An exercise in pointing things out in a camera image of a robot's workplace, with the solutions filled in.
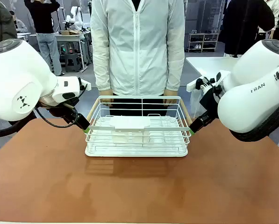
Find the person's left hand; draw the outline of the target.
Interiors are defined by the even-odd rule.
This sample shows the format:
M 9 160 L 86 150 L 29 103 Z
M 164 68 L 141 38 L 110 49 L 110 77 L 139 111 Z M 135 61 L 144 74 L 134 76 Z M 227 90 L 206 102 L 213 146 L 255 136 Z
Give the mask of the person's left hand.
M 176 104 L 176 102 L 177 102 L 177 99 L 174 99 L 172 97 L 177 97 L 178 92 L 166 89 L 164 91 L 164 96 L 165 96 L 165 99 L 163 99 L 164 106 L 172 106 L 173 104 Z

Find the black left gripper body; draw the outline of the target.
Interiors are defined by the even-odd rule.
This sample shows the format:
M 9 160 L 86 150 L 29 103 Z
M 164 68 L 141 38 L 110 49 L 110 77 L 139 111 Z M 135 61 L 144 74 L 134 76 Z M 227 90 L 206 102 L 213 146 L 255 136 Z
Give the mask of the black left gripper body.
M 75 108 L 75 105 L 78 102 L 79 102 L 79 98 L 74 97 L 63 103 L 60 103 L 59 105 L 57 105 L 55 107 L 49 108 L 48 111 L 54 117 L 64 119 L 68 124 L 70 124 L 70 123 L 76 124 L 79 115 L 78 115 L 77 109 Z

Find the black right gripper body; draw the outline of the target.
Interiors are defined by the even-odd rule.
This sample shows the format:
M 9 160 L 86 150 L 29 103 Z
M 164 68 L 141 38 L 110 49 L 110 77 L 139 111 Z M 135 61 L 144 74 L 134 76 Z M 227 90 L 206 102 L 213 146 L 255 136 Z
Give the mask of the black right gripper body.
M 212 122 L 214 119 L 218 119 L 218 102 L 215 97 L 220 99 L 220 93 L 222 88 L 220 86 L 212 87 L 208 90 L 202 99 L 200 104 L 206 109 L 206 111 L 200 116 L 203 122 Z

